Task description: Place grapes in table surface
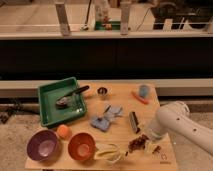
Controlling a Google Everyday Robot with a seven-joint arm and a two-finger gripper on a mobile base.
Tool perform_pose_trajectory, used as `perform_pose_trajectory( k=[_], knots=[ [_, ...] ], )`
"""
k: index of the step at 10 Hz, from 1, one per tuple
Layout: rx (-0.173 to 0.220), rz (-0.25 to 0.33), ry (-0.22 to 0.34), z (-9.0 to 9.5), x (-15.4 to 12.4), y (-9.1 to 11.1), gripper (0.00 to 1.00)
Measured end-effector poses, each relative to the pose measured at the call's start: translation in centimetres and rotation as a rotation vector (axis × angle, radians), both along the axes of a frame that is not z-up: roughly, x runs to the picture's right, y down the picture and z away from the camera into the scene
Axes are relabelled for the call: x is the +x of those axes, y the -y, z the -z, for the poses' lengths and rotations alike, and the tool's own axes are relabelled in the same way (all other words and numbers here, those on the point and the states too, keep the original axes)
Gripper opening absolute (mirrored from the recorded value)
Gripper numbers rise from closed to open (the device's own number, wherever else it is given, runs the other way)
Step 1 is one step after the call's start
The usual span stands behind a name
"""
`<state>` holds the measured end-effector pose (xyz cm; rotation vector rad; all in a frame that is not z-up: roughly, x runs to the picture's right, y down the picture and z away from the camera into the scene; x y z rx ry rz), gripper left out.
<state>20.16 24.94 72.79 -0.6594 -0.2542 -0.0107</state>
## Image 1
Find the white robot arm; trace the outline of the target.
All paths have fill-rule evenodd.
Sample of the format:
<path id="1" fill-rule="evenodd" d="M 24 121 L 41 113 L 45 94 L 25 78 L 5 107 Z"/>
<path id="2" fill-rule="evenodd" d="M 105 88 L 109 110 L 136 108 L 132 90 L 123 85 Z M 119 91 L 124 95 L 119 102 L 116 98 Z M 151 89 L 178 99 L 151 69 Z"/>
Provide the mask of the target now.
<path id="1" fill-rule="evenodd" d="M 213 156 L 213 129 L 189 118 L 189 107 L 182 101 L 160 106 L 153 119 L 145 126 L 145 135 L 153 142 L 164 138 L 169 130 L 176 132 L 198 145 Z"/>

